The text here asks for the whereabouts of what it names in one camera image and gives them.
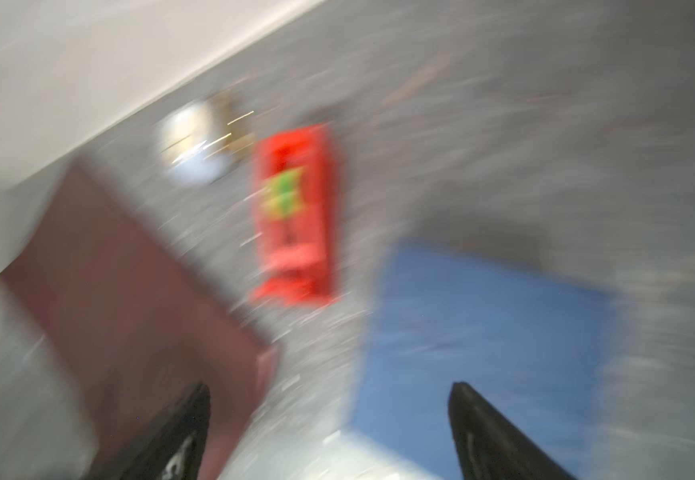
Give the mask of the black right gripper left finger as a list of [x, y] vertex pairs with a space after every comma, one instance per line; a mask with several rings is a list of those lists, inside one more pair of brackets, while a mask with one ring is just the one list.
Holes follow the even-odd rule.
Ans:
[[122, 450], [96, 462], [87, 479], [197, 479], [211, 417], [211, 392], [197, 383]]

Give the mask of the dark red wrapping paper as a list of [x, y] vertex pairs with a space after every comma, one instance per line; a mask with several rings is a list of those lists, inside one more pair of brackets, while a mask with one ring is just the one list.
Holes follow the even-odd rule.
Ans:
[[99, 461], [186, 398], [203, 451], [193, 478], [221, 475], [272, 384], [277, 349], [89, 169], [68, 170], [0, 280], [79, 385]]

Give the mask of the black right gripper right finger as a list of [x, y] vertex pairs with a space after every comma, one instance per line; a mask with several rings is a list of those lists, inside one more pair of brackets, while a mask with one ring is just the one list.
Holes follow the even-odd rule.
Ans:
[[447, 414], [463, 479], [575, 479], [471, 385], [451, 386]]

